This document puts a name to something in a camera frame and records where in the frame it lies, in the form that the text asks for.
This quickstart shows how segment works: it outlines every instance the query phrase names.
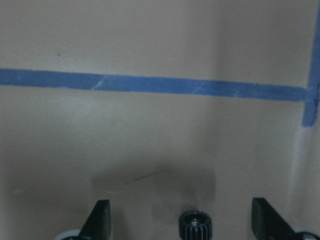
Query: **ridged black knob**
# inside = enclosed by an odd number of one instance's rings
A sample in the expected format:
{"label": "ridged black knob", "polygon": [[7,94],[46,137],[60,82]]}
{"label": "ridged black knob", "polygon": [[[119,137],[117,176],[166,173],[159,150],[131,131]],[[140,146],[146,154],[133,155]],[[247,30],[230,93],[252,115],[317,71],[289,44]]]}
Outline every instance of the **ridged black knob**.
{"label": "ridged black knob", "polygon": [[210,240],[212,222],[209,215],[201,211],[187,211],[179,218],[179,236],[182,240]]}

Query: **blue tape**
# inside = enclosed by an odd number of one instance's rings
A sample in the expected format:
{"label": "blue tape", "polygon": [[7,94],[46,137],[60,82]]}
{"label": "blue tape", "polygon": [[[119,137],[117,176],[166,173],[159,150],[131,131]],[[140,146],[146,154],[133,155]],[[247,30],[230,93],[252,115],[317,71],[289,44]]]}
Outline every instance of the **blue tape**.
{"label": "blue tape", "polygon": [[316,19],[316,29],[314,34],[312,59],[309,72],[308,88],[303,113],[303,127],[312,127],[318,114],[320,88],[320,4]]}
{"label": "blue tape", "polygon": [[0,69],[0,85],[188,94],[291,102],[304,102],[307,96],[306,89],[294,86],[12,69]]}

